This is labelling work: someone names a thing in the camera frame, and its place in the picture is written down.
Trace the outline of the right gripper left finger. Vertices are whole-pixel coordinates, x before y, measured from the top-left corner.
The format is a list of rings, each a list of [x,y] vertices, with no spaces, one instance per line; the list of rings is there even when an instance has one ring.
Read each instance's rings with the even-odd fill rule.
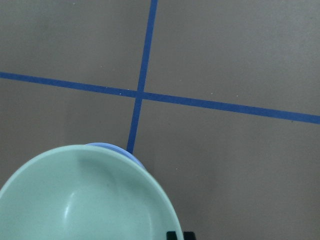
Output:
[[[175,231],[168,231],[166,233],[166,240],[178,240],[177,233]]]

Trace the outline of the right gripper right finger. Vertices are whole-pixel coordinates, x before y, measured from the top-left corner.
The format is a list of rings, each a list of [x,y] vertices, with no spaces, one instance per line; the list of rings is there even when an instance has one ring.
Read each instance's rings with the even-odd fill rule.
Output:
[[[196,240],[196,234],[193,231],[184,231],[183,238],[184,240]]]

